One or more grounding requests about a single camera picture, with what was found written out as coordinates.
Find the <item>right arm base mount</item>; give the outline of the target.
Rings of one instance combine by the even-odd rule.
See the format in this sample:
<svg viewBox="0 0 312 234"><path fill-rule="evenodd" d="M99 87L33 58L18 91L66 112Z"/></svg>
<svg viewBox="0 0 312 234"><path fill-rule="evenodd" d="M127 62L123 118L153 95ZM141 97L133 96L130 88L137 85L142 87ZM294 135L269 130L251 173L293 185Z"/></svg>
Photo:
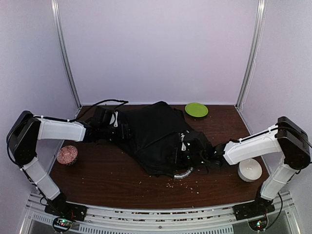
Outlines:
<svg viewBox="0 0 312 234"><path fill-rule="evenodd" d="M263 231L268 226L268 213L274 212L272 200L256 197L254 201L233 206L237 221L248 219L249 227L253 231Z"/></svg>

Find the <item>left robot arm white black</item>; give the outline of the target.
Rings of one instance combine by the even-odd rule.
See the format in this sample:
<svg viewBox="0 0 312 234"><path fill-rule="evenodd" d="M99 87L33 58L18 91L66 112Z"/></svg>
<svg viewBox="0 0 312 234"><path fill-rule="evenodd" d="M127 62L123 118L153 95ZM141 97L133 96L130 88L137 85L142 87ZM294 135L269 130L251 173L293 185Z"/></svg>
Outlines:
<svg viewBox="0 0 312 234"><path fill-rule="evenodd" d="M6 144L11 160L43 196L52 201L52 210L59 216L66 216L70 205L60 198L61 189L47 172L47 165L56 157L47 157L65 141L125 140L130 135L129 124L118 110L97 107L94 115L86 120L36 116L24 110L10 129Z"/></svg>

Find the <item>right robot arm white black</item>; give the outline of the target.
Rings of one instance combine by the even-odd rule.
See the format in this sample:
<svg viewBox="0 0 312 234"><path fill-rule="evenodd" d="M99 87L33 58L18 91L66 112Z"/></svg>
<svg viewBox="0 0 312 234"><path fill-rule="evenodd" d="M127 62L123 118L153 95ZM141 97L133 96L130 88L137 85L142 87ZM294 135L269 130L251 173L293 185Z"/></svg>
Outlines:
<svg viewBox="0 0 312 234"><path fill-rule="evenodd" d="M312 146L307 133L287 117L279 117L275 125L262 132L216 146L212 146L201 132L181 134L180 141L180 152L188 166L186 172L173 175L174 179L187 177L199 164L221 166L226 162L236 165L257 156L281 152L283 158L277 169L263 182L256 200L250 204L254 215L262 214L292 177L312 162Z"/></svg>

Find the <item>black student backpack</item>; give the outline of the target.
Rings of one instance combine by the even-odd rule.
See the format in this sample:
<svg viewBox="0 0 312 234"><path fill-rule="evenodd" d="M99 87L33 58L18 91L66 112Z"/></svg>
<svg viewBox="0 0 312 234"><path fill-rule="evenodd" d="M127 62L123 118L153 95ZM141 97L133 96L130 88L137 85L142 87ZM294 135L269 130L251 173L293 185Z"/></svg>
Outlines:
<svg viewBox="0 0 312 234"><path fill-rule="evenodd" d="M168 142L180 141L182 132L198 132L186 122L181 110L159 101L141 109L119 111L119 122L129 124L133 137L114 143L147 174L173 177L176 171L187 169L188 165L171 165L168 162Z"/></svg>

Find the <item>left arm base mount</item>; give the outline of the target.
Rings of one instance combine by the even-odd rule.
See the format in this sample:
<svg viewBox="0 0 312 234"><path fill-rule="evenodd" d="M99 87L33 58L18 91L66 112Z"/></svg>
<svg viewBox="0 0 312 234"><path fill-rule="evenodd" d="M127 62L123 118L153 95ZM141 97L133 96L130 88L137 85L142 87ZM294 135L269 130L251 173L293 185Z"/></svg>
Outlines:
<svg viewBox="0 0 312 234"><path fill-rule="evenodd" d="M52 221L52 227L57 233L63 234L69 231L76 221L85 220L87 207L67 202L63 192L60 192L54 199L48 199L46 196L43 198L47 202L44 211L56 216Z"/></svg>

